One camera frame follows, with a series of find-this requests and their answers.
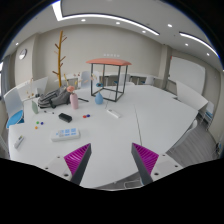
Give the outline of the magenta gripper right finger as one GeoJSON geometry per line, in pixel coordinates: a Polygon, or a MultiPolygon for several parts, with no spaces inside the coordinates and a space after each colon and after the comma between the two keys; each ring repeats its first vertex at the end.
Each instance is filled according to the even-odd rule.
{"type": "Polygon", "coordinates": [[[131,153],[138,168],[142,183],[144,185],[152,183],[151,172],[159,155],[136,143],[132,144],[131,153]]]}

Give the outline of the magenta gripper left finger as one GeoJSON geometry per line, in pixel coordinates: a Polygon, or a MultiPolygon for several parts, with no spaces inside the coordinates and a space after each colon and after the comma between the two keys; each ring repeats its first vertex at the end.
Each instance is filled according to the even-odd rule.
{"type": "Polygon", "coordinates": [[[91,144],[88,143],[64,157],[64,160],[72,174],[72,183],[76,185],[81,183],[91,153],[91,144]]]}

